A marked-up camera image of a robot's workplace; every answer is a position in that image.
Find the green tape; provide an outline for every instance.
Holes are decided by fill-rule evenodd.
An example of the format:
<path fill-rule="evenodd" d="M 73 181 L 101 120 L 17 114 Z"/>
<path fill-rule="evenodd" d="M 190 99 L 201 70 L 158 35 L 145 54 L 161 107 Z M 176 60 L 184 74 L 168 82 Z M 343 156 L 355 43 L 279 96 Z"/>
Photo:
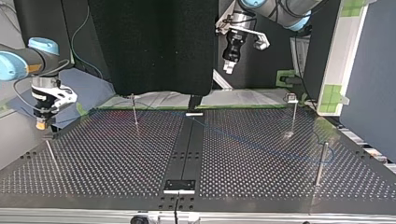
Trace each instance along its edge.
<path fill-rule="evenodd" d="M 282 77 L 295 77 L 295 71 L 294 70 L 279 70 L 277 71 L 276 74 L 276 86 L 277 87 L 286 87 L 286 88 L 292 88 L 292 84 L 286 84 L 285 82 L 281 81 L 280 79 Z"/>
<path fill-rule="evenodd" d="M 326 85 L 324 87 L 319 112 L 335 113 L 341 103 L 341 85 Z"/>
<path fill-rule="evenodd" d="M 88 111 L 86 111 L 86 110 L 82 107 L 82 104 L 80 104 L 80 103 L 76 103 L 76 110 L 78 111 L 78 113 L 79 113 L 81 116 L 84 116 L 84 115 L 87 115 L 87 114 L 88 114 Z"/>
<path fill-rule="evenodd" d="M 364 5 L 365 0 L 345 0 L 341 17 L 359 17 Z"/>

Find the cable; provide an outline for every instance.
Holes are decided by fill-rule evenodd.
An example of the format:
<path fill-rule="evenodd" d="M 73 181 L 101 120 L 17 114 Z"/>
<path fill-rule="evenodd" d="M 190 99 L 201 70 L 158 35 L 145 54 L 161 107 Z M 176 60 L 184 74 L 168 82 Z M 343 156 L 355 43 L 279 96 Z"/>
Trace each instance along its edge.
<path fill-rule="evenodd" d="M 174 215 L 175 215 L 175 224 L 178 224 L 178 217 L 177 217 L 177 207 L 178 207 L 178 197 L 180 196 L 180 193 L 177 195 L 177 200 L 175 204 L 175 210 L 174 210 Z"/>
<path fill-rule="evenodd" d="M 17 11 L 15 10 L 14 7 L 10 6 L 9 4 L 0 1 L 0 10 L 3 12 L 9 23 L 15 28 L 15 30 L 20 34 L 21 30 L 20 28 L 12 21 L 12 19 L 7 15 L 7 13 L 1 8 L 1 7 L 7 7 L 9 8 L 15 15 L 17 15 Z"/>
<path fill-rule="evenodd" d="M 69 65 L 70 61 L 65 59 L 65 60 L 61 60 L 59 63 L 64 63 L 64 64 L 59 66 L 59 67 L 57 67 L 57 68 L 55 68 L 55 69 L 53 69 L 53 70 L 51 70 L 51 71 L 49 71 L 49 72 L 47 72 L 47 73 L 44 73 L 44 74 L 41 74 L 41 75 L 35 76 L 35 77 L 43 77 L 43 76 L 47 76 L 49 74 L 52 74 L 54 72 L 58 72 L 58 71 L 64 69 L 67 65 Z M 30 78 L 30 77 L 32 77 L 32 76 L 28 76 L 28 77 L 24 77 L 24 78 L 18 79 L 12 85 L 12 88 L 14 89 L 14 91 L 17 94 L 18 98 L 20 98 L 22 102 L 24 102 L 26 105 L 31 107 L 33 110 L 39 111 L 40 113 L 49 113 L 49 112 L 55 110 L 54 108 L 51 108 L 51 109 L 48 109 L 48 110 L 35 108 L 35 106 L 29 104 L 25 99 L 23 99 L 21 94 L 17 91 L 17 84 L 20 83 L 21 81 L 27 79 L 27 78 Z"/>
<path fill-rule="evenodd" d="M 15 113 L 17 113 L 17 111 L 16 111 L 16 110 L 14 110 L 14 111 L 11 111 L 11 113 L 8 113 L 8 114 L 6 114 L 6 115 L 4 115 L 4 116 L 0 117 L 0 119 L 4 119 L 4 118 L 6 118 L 6 117 L 8 117 L 8 116 L 10 116 L 10 115 L 13 115 L 13 114 L 15 114 Z"/>
<path fill-rule="evenodd" d="M 219 129 L 217 129 L 217 128 L 210 127 L 209 125 L 206 125 L 206 124 L 202 123 L 202 122 L 199 121 L 199 120 L 196 120 L 196 119 L 191 118 L 191 117 L 187 117 L 187 116 L 185 116 L 185 115 L 183 115 L 183 114 L 175 113 L 175 112 L 162 111 L 162 110 L 160 110 L 160 109 L 151 107 L 151 106 L 149 106 L 149 105 L 145 105 L 145 104 L 143 104 L 143 103 L 139 103 L 139 102 L 136 102 L 136 103 L 137 103 L 137 104 L 144 105 L 144 106 L 147 106 L 147 107 L 149 107 L 150 109 L 153 109 L 153 110 L 156 110 L 156 111 L 160 111 L 160 112 L 167 113 L 167 114 L 170 113 L 170 114 L 172 114 L 172 115 L 174 115 L 174 116 L 179 116 L 179 117 L 182 117 L 182 118 L 191 119 L 191 120 L 193 120 L 194 122 L 200 124 L 201 126 L 207 128 L 208 130 L 211 130 L 211 131 L 214 131 L 214 132 L 216 132 L 216 133 L 220 133 L 221 135 L 230 137 L 230 138 L 232 138 L 233 140 L 235 140 L 235 141 L 237 141 L 237 142 L 239 142 L 239 143 L 242 143 L 242 144 L 246 144 L 246 145 L 248 145 L 248 146 L 250 146 L 250 147 L 263 148 L 263 149 L 265 149 L 266 152 L 268 152 L 268 153 L 270 153 L 270 154 L 274 154 L 274 152 L 276 152 L 275 150 L 269 150 L 268 148 L 265 148 L 264 146 L 261 146 L 260 144 L 257 144 L 257 143 L 254 143 L 254 142 L 250 142 L 250 141 L 244 139 L 244 138 L 241 137 L 241 136 L 237 136 L 237 135 L 234 135 L 234 134 L 231 134 L 231 133 L 226 133 L 226 132 L 221 131 L 221 130 L 219 130 Z M 293 155 L 289 155 L 289 156 L 287 156 L 286 158 L 287 158 L 287 159 L 300 160 L 300 161 L 311 161 L 311 162 L 314 162 L 314 163 L 330 164 L 330 163 L 332 163 L 332 162 L 334 161 L 335 156 L 334 156 L 334 150 L 333 150 L 332 148 L 330 148 L 330 147 L 329 147 L 329 150 L 330 150 L 330 152 L 332 153 L 332 157 L 331 157 L 329 160 L 324 161 L 324 162 L 316 161 L 316 160 L 314 160 L 313 158 L 309 158 L 309 157 L 300 157 L 300 156 L 295 156 L 295 155 L 294 155 L 294 156 L 293 156 Z M 281 156 L 281 157 L 283 156 L 283 155 L 282 155 L 282 152 L 280 152 L 280 153 L 278 152 L 278 153 L 275 154 L 275 155 L 276 155 L 276 156 Z"/>
<path fill-rule="evenodd" d="M 324 6 L 326 6 L 326 4 L 327 4 L 329 1 L 330 1 L 330 0 L 325 0 L 324 2 L 322 2 L 322 5 L 321 5 L 320 7 L 318 7 L 317 10 L 312 11 L 309 15 L 298 15 L 298 14 L 292 12 L 292 11 L 290 10 L 290 7 L 289 7 L 289 0 L 285 0 L 285 5 L 283 5 L 283 3 L 282 3 L 281 1 L 279 1 L 279 4 L 280 4 L 280 6 L 283 8 L 283 10 L 285 10 L 285 11 L 286 11 L 289 15 L 291 15 L 292 17 L 294 17 L 294 18 L 305 18 L 305 17 L 310 17 L 310 16 L 312 16 L 312 15 L 317 14 L 319 11 L 321 11 L 321 10 L 324 8 Z"/>
<path fill-rule="evenodd" d="M 90 6 L 88 6 L 88 9 L 87 9 L 87 17 L 85 18 L 85 21 L 84 21 L 84 22 L 78 27 L 78 29 L 73 33 L 72 41 L 71 41 L 70 45 L 71 45 L 72 52 L 73 52 L 73 54 L 76 56 L 76 58 L 78 58 L 80 61 L 84 62 L 84 63 L 87 64 L 88 66 L 90 66 L 90 67 L 92 67 L 93 69 L 95 69 L 95 70 L 97 71 L 97 73 L 99 73 L 100 78 L 103 79 L 102 71 L 101 71 L 99 68 L 97 68 L 95 65 L 93 65 L 93 64 L 91 64 L 91 63 L 88 63 L 87 61 L 85 61 L 85 60 L 83 60 L 81 57 L 79 57 L 78 54 L 77 54 L 76 51 L 75 51 L 75 48 L 74 48 L 76 35 L 77 35 L 77 33 L 85 26 L 85 24 L 87 24 L 87 21 L 88 21 L 88 18 L 89 18 L 89 17 L 90 17 Z"/>
<path fill-rule="evenodd" d="M 305 81 L 304 81 L 304 79 L 303 79 L 303 77 L 302 77 L 302 73 L 301 73 L 301 67 L 300 67 L 300 63 L 299 63 L 300 60 L 299 60 L 299 58 L 298 58 L 297 34 L 296 34 L 296 36 L 294 37 L 294 51 L 295 51 L 295 53 L 296 53 L 296 61 L 297 61 L 297 67 L 298 67 L 298 73 L 299 73 L 298 77 L 299 77 L 300 80 L 303 82 L 303 86 L 304 86 L 305 92 L 306 92 L 306 94 L 308 95 L 309 99 L 313 101 L 314 99 L 313 99 L 312 96 L 309 94 L 308 88 L 307 88 L 306 85 L 305 85 Z M 314 102 L 312 102 L 312 105 L 314 106 L 315 110 L 318 111 L 318 108 L 317 108 L 317 106 L 315 105 Z"/>
<path fill-rule="evenodd" d="M 17 14 L 17 10 L 15 10 L 15 8 L 12 5 L 10 5 L 6 2 L 0 1 L 0 7 L 8 7 L 9 9 L 11 9 L 12 12 Z"/>
<path fill-rule="evenodd" d="M 224 23 L 229 23 L 229 24 L 240 24 L 240 23 L 244 23 L 244 22 L 249 22 L 249 21 L 254 21 L 254 25 L 253 25 L 253 30 L 256 29 L 256 25 L 257 25 L 257 18 L 251 18 L 245 21 L 231 21 L 231 20 L 223 20 Z"/>
<path fill-rule="evenodd" d="M 129 103 L 129 101 L 119 102 L 116 105 L 122 104 L 122 103 Z M 222 130 L 219 130 L 218 128 L 214 128 L 214 127 L 211 127 L 209 125 L 206 125 L 206 124 L 202 123 L 201 121 L 199 121 L 197 119 L 194 119 L 192 117 L 187 117 L 187 116 L 185 116 L 184 114 L 182 114 L 180 112 L 163 111 L 161 109 L 157 109 L 155 107 L 152 107 L 150 105 L 146 105 L 146 104 L 143 104 L 143 103 L 140 103 L 140 102 L 136 102 L 136 103 L 140 104 L 140 105 L 144 105 L 146 107 L 146 111 L 148 109 L 152 109 L 152 110 L 159 111 L 159 112 L 162 112 L 162 113 L 165 113 L 165 114 L 172 114 L 174 116 L 178 116 L 178 117 L 182 117 L 182 118 L 186 118 L 186 119 L 191 119 L 194 122 L 198 123 L 199 125 L 207 128 L 208 130 L 211 130 L 211 131 L 216 132 L 216 133 L 220 133 L 221 135 L 224 135 L 226 137 L 232 138 L 233 140 L 235 140 L 235 141 L 237 141 L 237 142 L 239 142 L 241 144 L 248 145 L 250 147 L 263 148 L 263 149 L 265 149 L 266 152 L 268 152 L 270 154 L 273 154 L 275 156 L 284 157 L 284 158 L 287 158 L 287 159 L 300 160 L 300 161 L 310 161 L 310 162 L 314 162 L 314 163 L 318 163 L 318 164 L 320 164 L 320 163 L 331 164 L 335 160 L 335 151 L 331 147 L 328 147 L 329 151 L 331 152 L 331 157 L 329 159 L 327 159 L 326 161 L 324 161 L 324 162 L 317 161 L 317 160 L 315 160 L 313 158 L 310 158 L 310 157 L 301 157 L 301 156 L 298 156 L 298 155 L 287 155 L 287 156 L 284 156 L 282 154 L 282 152 L 276 152 L 276 150 L 267 150 L 268 148 L 265 148 L 264 146 L 262 146 L 262 145 L 260 145 L 258 143 L 251 142 L 251 141 L 249 141 L 249 140 L 247 140 L 247 139 L 245 139 L 245 138 L 243 138 L 241 136 L 237 136 L 237 135 L 234 135 L 234 134 L 231 134 L 231 133 L 226 133 L 226 132 L 224 132 Z M 74 119 L 68 119 L 68 120 L 57 122 L 57 123 L 59 124 L 59 123 L 67 122 L 67 121 L 74 120 Z M 317 138 L 317 144 L 319 146 L 324 146 L 324 144 L 320 142 L 319 135 L 315 131 L 313 131 L 312 133 Z"/>

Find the white cable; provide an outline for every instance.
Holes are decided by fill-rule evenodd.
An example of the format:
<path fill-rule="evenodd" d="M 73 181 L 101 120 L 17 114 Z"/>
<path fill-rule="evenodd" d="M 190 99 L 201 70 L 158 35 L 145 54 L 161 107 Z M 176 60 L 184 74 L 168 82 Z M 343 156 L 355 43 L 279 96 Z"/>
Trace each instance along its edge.
<path fill-rule="evenodd" d="M 13 11 L 15 14 L 17 14 L 17 10 L 15 10 L 15 8 L 12 5 L 8 4 L 8 3 L 0 1 L 0 6 L 8 7 L 9 9 L 11 9 L 11 11 Z"/>
<path fill-rule="evenodd" d="M 16 25 L 16 24 L 12 21 L 12 19 L 7 15 L 7 13 L 6 13 L 1 7 L 7 7 L 7 8 L 9 8 L 9 9 L 15 14 L 15 16 L 17 16 L 17 11 L 15 10 L 15 8 L 12 7 L 11 5 L 5 3 L 5 2 L 0 1 L 0 11 L 3 12 L 4 16 L 5 16 L 6 19 L 9 21 L 9 23 L 10 23 L 10 24 L 15 28 L 15 30 L 20 34 L 20 33 L 21 33 L 21 30 L 20 30 L 20 28 L 18 27 L 18 25 Z"/>
<path fill-rule="evenodd" d="M 87 9 L 87 16 L 86 16 L 86 18 L 85 18 L 85 21 L 84 21 L 84 22 L 78 27 L 78 29 L 73 33 L 72 41 L 71 41 L 71 49 L 72 49 L 73 54 L 76 56 L 76 58 L 78 58 L 80 61 L 84 62 L 85 64 L 87 64 L 87 65 L 89 65 L 90 67 L 92 67 L 93 69 L 95 69 L 95 70 L 99 73 L 100 78 L 103 79 L 102 71 L 101 71 L 99 68 L 97 68 L 95 65 L 93 65 L 93 64 L 91 64 L 91 63 L 88 63 L 87 61 L 85 61 L 85 60 L 83 60 L 81 57 L 79 57 L 78 54 L 76 53 L 75 49 L 74 49 L 74 42 L 75 42 L 76 35 L 77 35 L 77 33 L 85 26 L 85 24 L 87 24 L 87 21 L 88 21 L 89 18 L 90 18 L 90 6 L 88 6 L 88 9 Z"/>
<path fill-rule="evenodd" d="M 57 67 L 56 69 L 53 69 L 52 71 L 49 71 L 48 73 L 41 74 L 41 75 L 35 76 L 35 77 L 43 77 L 43 76 L 49 75 L 49 74 L 51 74 L 51 73 L 61 71 L 61 70 L 64 69 L 67 65 L 69 65 L 70 61 L 67 60 L 67 59 L 65 59 L 65 60 L 61 60 L 59 63 L 64 63 L 64 64 L 61 65 L 61 66 L 59 66 L 59 67 Z M 35 106 L 29 104 L 25 99 L 23 99 L 23 97 L 22 97 L 22 96 L 20 95 L 20 93 L 17 91 L 17 84 L 20 83 L 21 81 L 27 79 L 27 78 L 30 78 L 30 77 L 32 77 L 32 76 L 24 77 L 24 78 L 18 79 L 18 80 L 16 80 L 16 81 L 14 82 L 12 88 L 14 89 L 14 91 L 15 91 L 15 93 L 17 94 L 18 98 L 20 98 L 22 102 L 24 102 L 26 105 L 28 105 L 29 107 L 31 107 L 33 110 L 39 111 L 40 113 L 49 113 L 49 112 L 53 111 L 54 109 L 44 110 L 44 109 L 35 108 Z"/>

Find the vertical post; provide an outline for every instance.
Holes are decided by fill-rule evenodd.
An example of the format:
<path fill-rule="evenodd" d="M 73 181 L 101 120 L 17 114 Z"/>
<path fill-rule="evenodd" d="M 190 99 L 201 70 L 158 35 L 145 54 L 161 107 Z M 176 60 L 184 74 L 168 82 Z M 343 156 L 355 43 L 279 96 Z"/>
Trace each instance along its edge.
<path fill-rule="evenodd" d="M 323 149 L 321 151 L 321 155 L 320 155 L 320 164 L 319 164 L 319 167 L 318 167 L 317 178 L 315 179 L 315 186 L 316 187 L 320 186 L 320 179 L 321 179 L 322 172 L 323 172 L 323 162 L 324 162 L 324 159 L 326 157 L 328 149 L 329 149 L 329 143 L 325 142 L 324 145 L 323 145 Z"/>
<path fill-rule="evenodd" d="M 47 144 L 47 147 L 49 148 L 49 154 L 50 154 L 50 156 L 52 157 L 53 160 L 56 161 L 55 155 L 53 154 L 52 147 L 51 147 L 51 145 L 50 145 L 50 141 L 49 141 L 49 140 L 46 140 L 46 144 Z"/>
<path fill-rule="evenodd" d="M 137 125 L 138 122 L 137 122 L 137 115 L 136 115 L 136 108 L 135 108 L 136 103 L 134 101 L 134 94 L 133 93 L 131 95 L 131 103 L 132 103 L 132 108 L 134 109 L 134 124 Z"/>

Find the white wall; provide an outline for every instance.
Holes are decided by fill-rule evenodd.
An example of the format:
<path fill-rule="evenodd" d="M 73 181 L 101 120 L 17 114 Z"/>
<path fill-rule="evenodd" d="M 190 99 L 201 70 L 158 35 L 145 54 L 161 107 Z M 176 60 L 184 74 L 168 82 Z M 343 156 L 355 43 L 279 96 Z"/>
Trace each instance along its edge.
<path fill-rule="evenodd" d="M 0 0 L 12 6 L 13 0 Z M 9 23 L 4 13 L 12 19 L 14 24 L 18 24 L 16 15 L 12 10 L 1 7 L 0 10 L 0 43 L 14 49 L 24 48 L 21 34 Z M 0 82 L 0 108 L 2 105 L 15 97 L 12 89 L 13 82 Z M 18 90 L 25 91 L 30 87 L 30 81 L 25 80 L 20 83 Z M 0 110 L 0 169 L 15 161 L 21 154 L 40 144 L 44 133 L 35 128 L 35 121 L 30 117 L 25 117 L 19 113 L 12 113 L 12 110 Z"/>

